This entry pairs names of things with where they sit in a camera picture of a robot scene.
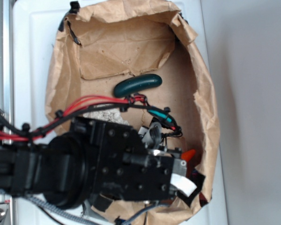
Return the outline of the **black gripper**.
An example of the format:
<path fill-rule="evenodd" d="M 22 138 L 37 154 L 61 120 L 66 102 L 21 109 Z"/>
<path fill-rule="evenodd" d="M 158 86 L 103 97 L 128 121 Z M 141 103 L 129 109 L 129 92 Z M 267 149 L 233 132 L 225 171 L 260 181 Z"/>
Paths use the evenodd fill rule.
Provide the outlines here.
<path fill-rule="evenodd" d="M 91 197 L 163 201 L 174 197 L 172 186 L 186 197 L 197 188 L 186 177 L 187 162 L 174 159 L 181 152 L 168 148 L 160 122 L 137 133 L 131 126 L 78 117 L 70 131 L 89 155 Z"/>

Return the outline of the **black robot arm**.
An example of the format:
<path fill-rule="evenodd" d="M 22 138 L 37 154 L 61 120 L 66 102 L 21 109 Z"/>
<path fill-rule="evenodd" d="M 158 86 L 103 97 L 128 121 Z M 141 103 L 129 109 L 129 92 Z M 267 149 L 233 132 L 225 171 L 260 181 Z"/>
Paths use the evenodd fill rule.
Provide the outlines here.
<path fill-rule="evenodd" d="M 43 194 L 64 210 L 100 195 L 137 202 L 190 196 L 196 185 L 180 150 L 159 145 L 159 125 L 149 132 L 153 141 L 144 143 L 130 126 L 78 117 L 49 144 L 0 145 L 0 190 Z"/>

